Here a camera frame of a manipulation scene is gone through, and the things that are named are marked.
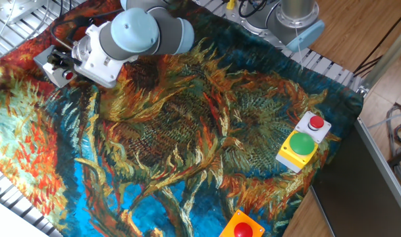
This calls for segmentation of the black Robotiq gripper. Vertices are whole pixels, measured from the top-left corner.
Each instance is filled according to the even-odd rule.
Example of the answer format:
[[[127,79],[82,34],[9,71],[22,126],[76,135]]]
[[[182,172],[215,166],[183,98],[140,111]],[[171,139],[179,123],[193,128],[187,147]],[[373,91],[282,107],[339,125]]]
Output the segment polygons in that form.
[[[65,70],[66,68],[74,68],[75,65],[80,66],[81,61],[73,58],[69,53],[64,53],[53,49],[47,57],[48,61],[54,61],[53,70]]]

